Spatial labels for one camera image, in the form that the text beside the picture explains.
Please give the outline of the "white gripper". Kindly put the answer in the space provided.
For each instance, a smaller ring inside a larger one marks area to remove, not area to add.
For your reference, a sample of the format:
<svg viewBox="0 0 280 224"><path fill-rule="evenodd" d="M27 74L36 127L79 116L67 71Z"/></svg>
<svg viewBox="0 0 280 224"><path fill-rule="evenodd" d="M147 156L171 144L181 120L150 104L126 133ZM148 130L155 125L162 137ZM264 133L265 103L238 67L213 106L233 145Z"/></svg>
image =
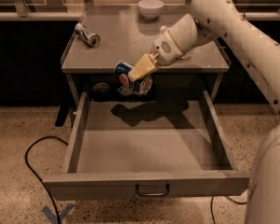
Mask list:
<svg viewBox="0 0 280 224"><path fill-rule="evenodd" d="M196 47L203 46L217 35L186 14L153 42L150 52L144 54L128 73L131 82L168 66L184 57Z"/></svg>

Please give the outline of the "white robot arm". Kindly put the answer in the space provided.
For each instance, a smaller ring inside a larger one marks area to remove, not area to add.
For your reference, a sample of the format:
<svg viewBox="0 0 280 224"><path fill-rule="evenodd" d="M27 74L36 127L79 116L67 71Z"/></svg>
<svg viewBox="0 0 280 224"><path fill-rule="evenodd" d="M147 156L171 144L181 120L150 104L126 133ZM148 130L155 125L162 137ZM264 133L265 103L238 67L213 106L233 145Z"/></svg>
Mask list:
<svg viewBox="0 0 280 224"><path fill-rule="evenodd" d="M128 73L136 81L173 64L190 50L219 36L251 76L260 76L261 92L280 115L280 44L241 15L232 0L191 0L190 13L172 27L161 28ZM245 224L280 224L280 124L259 145L248 186Z"/></svg>

